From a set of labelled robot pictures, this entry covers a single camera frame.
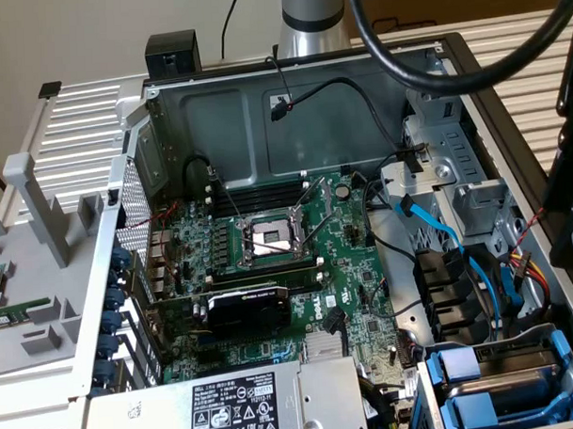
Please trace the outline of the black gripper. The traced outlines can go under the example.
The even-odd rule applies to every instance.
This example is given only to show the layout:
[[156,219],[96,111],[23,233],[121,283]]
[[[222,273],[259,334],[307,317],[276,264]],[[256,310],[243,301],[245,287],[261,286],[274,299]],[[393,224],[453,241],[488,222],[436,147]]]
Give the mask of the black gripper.
[[550,264],[564,269],[573,268],[573,35],[569,48],[556,101],[557,114],[565,121],[542,201],[547,212],[565,216],[549,253]]

